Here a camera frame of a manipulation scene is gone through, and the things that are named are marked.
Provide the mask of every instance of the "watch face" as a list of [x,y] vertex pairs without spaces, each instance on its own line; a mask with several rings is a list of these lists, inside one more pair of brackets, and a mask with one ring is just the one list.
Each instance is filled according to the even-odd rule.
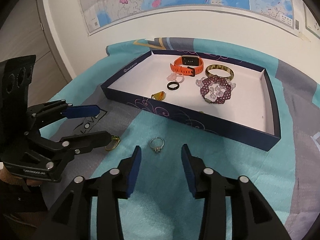
[[182,56],[182,64],[188,66],[199,66],[199,58],[193,56]]

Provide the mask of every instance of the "barcode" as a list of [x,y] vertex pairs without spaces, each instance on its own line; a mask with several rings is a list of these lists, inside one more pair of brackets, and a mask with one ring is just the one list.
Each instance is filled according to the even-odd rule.
[[296,20],[296,29],[299,30],[299,21]]

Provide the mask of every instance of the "blue gripper pad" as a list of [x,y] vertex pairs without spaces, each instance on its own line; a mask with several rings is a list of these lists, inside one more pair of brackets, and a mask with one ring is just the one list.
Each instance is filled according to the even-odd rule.
[[193,197],[196,197],[196,176],[191,167],[189,157],[192,157],[191,153],[189,151],[188,146],[184,144],[181,148],[182,165],[183,165],[184,173],[188,182],[189,191],[191,192]]
[[62,115],[68,119],[97,116],[100,108],[97,105],[89,106],[69,106],[62,112]]
[[127,183],[128,183],[127,192],[126,192],[127,198],[130,197],[130,195],[132,194],[132,192],[134,190],[134,186],[136,185],[136,181],[137,181],[137,177],[138,177],[138,173],[139,173],[139,169],[140,169],[140,163],[141,163],[141,148],[140,148],[140,146],[136,146],[136,148],[134,149],[134,152],[132,154],[132,158],[134,158],[134,160],[132,163],[131,171],[127,175]]

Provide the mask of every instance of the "brown patterned bangle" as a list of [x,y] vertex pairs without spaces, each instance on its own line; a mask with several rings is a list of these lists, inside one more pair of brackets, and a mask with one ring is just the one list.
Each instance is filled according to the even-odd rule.
[[212,69],[221,69],[221,70],[227,71],[230,74],[230,76],[222,77],[222,78],[228,79],[230,81],[233,80],[233,77],[235,76],[231,68],[228,68],[224,65],[210,65],[210,66],[207,66],[207,68],[205,69],[205,75],[207,77],[213,76],[213,74],[209,72],[209,70],[212,70]]
[[[232,87],[230,82],[228,82],[225,78],[219,77],[217,75],[212,75],[210,77],[207,77],[202,81],[203,86],[200,88],[200,93],[202,95],[202,98],[204,101],[206,101],[209,104],[224,104],[226,100],[231,98],[231,91]],[[211,101],[207,98],[205,98],[205,95],[209,93],[209,87],[212,84],[219,84],[220,86],[224,87],[225,91],[223,92],[223,96],[217,96],[215,101]]]

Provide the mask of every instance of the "jewelry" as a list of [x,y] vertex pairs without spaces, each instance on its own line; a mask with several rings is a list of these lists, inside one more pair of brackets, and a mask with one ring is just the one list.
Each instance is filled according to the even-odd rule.
[[[153,146],[152,146],[152,142],[153,142],[154,140],[162,141],[162,143],[160,143],[161,146],[155,146],[155,147],[153,147]],[[163,146],[164,146],[164,139],[162,139],[161,137],[153,138],[153,139],[149,142],[149,145],[150,145],[150,148],[151,148],[151,149],[153,149],[156,153],[159,153],[159,152],[162,150]]]
[[[203,84],[200,88],[200,94],[204,101],[209,104],[224,104],[226,100],[231,98],[231,91],[236,87],[236,84],[231,83],[230,80],[227,80],[223,77],[217,75],[212,75],[205,78],[201,81]],[[213,84],[218,84],[215,88],[209,87]],[[213,101],[205,98],[205,95],[211,93],[210,97]]]
[[207,77],[213,76],[213,74],[211,74],[209,72],[209,70],[212,70],[212,69],[221,69],[221,70],[227,71],[230,74],[230,76],[222,77],[222,78],[228,79],[230,81],[233,80],[233,77],[235,76],[235,74],[233,73],[231,68],[228,68],[228,67],[223,66],[223,65],[210,65],[210,66],[207,66],[207,68],[205,69],[205,75]]
[[170,68],[173,72],[194,77],[203,71],[203,60],[198,56],[181,56],[173,64],[170,64]]
[[114,150],[114,149],[119,145],[119,143],[120,143],[120,137],[119,137],[119,136],[116,136],[116,135],[112,135],[112,136],[111,136],[111,141],[115,141],[116,143],[115,143],[115,145],[114,145],[112,148],[110,148],[110,149],[108,149],[106,146],[104,147],[104,148],[106,149],[106,151],[108,151],[108,152]]
[[176,81],[172,81],[172,82],[169,82],[169,83],[167,84],[167,88],[168,88],[169,90],[177,90],[179,87],[180,87],[180,84],[179,84],[178,82],[176,82]]
[[165,92],[161,91],[156,94],[151,95],[151,99],[155,99],[157,101],[162,101],[165,98]]
[[[177,81],[177,75],[181,75],[182,79],[180,81]],[[173,72],[167,77],[167,80],[168,81],[175,81],[175,82],[178,82],[178,83],[182,83],[184,81],[184,76],[183,76],[182,73]]]

